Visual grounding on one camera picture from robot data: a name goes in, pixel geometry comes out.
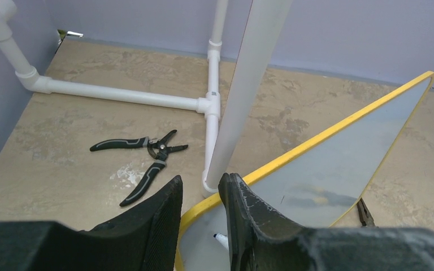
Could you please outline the yellow framed whiteboard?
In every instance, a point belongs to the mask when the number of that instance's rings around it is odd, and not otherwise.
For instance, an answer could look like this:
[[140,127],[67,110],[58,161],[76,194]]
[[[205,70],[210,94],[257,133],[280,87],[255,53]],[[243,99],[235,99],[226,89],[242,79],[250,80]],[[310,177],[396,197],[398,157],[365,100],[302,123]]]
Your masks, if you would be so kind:
[[[360,200],[434,82],[428,71],[244,177],[251,190],[291,220],[334,225]],[[229,270],[215,238],[227,233],[214,194],[181,218],[176,270]]]

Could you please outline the blue whiteboard marker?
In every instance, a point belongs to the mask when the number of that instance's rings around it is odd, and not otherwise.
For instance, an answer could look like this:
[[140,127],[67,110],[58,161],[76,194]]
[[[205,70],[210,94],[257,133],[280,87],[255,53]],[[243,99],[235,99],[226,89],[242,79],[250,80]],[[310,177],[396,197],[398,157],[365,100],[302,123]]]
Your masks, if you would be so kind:
[[214,239],[218,241],[227,251],[229,251],[229,241],[226,235],[215,233],[213,235]]

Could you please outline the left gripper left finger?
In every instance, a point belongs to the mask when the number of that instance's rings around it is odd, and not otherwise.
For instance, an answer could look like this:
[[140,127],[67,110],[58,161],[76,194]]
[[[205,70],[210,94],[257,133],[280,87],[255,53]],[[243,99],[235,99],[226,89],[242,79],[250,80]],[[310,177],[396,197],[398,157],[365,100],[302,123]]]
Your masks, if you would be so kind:
[[182,203],[175,176],[89,231],[56,221],[0,221],[0,270],[172,270]]

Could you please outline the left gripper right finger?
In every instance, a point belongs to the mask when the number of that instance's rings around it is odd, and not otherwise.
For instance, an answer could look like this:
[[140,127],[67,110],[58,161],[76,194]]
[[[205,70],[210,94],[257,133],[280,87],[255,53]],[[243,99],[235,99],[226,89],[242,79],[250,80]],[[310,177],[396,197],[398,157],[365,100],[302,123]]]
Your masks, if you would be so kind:
[[434,270],[434,231],[425,228],[307,228],[222,175],[231,270]]

